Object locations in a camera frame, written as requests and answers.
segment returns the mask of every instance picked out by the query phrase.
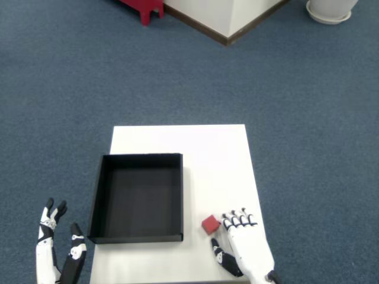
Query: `red block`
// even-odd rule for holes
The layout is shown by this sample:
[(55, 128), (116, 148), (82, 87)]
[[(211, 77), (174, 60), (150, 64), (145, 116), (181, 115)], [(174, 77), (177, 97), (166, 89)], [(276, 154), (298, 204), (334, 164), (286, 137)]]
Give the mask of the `red block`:
[(220, 223), (216, 220), (213, 215), (210, 215), (207, 219), (201, 222), (201, 226), (207, 232), (208, 235), (216, 232), (220, 226)]
[(163, 18), (163, 0), (120, 0), (128, 6), (140, 12), (140, 18), (143, 25), (150, 23), (150, 13), (158, 9), (159, 18)]

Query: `brown baseboard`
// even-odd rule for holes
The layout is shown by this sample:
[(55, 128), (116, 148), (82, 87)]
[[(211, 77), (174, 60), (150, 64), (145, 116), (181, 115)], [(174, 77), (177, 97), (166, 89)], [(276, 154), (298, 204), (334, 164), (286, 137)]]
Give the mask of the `brown baseboard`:
[(239, 31), (232, 34), (230, 37), (226, 37), (225, 35), (220, 34), (219, 32), (207, 27), (206, 25), (203, 25), (202, 23), (196, 21), (195, 19), (192, 19), (191, 17), (183, 14), (182, 12), (179, 12), (178, 10), (174, 9), (173, 7), (168, 6), (165, 4), (165, 12), (182, 22), (186, 23), (192, 28), (195, 28), (196, 30), (202, 32), (206, 36), (209, 36), (210, 38), (213, 38), (214, 40), (218, 41), (219, 43), (229, 46), (233, 44), (236, 40), (241, 38), (244, 34), (246, 34), (248, 31), (255, 28), (257, 25), (259, 25), (263, 20), (268, 18), (270, 15), (272, 15), (276, 10), (280, 9), (284, 4), (289, 2), (290, 0), (281, 0), (279, 3), (272, 6), (269, 10), (264, 12), (262, 15), (260, 15), (258, 18), (255, 18), (250, 23), (245, 25), (243, 28), (241, 28)]

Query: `white wall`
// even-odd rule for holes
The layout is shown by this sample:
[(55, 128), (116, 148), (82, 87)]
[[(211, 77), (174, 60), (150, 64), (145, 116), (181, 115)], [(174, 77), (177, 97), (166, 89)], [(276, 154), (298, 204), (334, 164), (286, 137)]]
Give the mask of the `white wall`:
[(165, 4), (230, 37), (280, 0), (165, 0)]
[(165, 0), (165, 4), (227, 37), (229, 36), (234, 1)]
[(279, 2), (280, 0), (234, 0), (232, 20), (227, 36), (231, 36)]

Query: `red chair leg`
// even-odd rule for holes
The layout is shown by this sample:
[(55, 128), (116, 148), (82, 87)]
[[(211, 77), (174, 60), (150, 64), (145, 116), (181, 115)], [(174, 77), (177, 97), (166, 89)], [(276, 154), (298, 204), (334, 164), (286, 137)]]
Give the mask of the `red chair leg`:
[(164, 15), (164, 13), (163, 13), (163, 3), (162, 3), (162, 5), (160, 5), (160, 7), (159, 7), (159, 18), (163, 18), (163, 15)]
[(149, 25), (150, 23), (150, 13), (149, 12), (140, 12), (141, 23), (143, 25)]

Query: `white flower pot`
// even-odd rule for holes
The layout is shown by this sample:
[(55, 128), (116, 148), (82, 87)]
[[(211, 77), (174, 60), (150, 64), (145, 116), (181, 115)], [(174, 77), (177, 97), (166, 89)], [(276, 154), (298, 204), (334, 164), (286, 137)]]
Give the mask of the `white flower pot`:
[(324, 24), (339, 24), (350, 18), (351, 9), (358, 0), (309, 0), (307, 10), (310, 16)]

